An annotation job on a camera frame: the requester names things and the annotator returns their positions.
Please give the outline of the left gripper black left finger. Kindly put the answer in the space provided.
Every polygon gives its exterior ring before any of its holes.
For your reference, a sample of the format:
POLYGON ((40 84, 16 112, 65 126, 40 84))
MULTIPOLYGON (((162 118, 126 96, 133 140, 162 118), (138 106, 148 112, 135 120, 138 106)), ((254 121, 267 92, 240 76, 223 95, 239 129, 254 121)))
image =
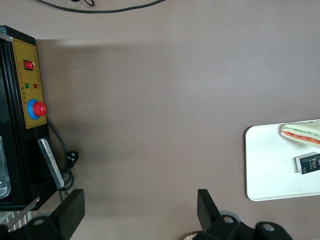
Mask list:
POLYGON ((85 216, 85 193, 73 190, 49 215, 40 216, 27 224, 28 240, 69 240, 85 216))

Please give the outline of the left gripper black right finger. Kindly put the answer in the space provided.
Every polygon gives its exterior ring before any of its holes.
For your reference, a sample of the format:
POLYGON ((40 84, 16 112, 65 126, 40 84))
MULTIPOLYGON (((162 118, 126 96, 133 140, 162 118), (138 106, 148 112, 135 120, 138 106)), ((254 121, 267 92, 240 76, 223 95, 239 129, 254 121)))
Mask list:
POLYGON ((243 240, 239 216, 230 211, 219 211, 206 189, 197 192, 197 216, 201 226, 199 240, 243 240))

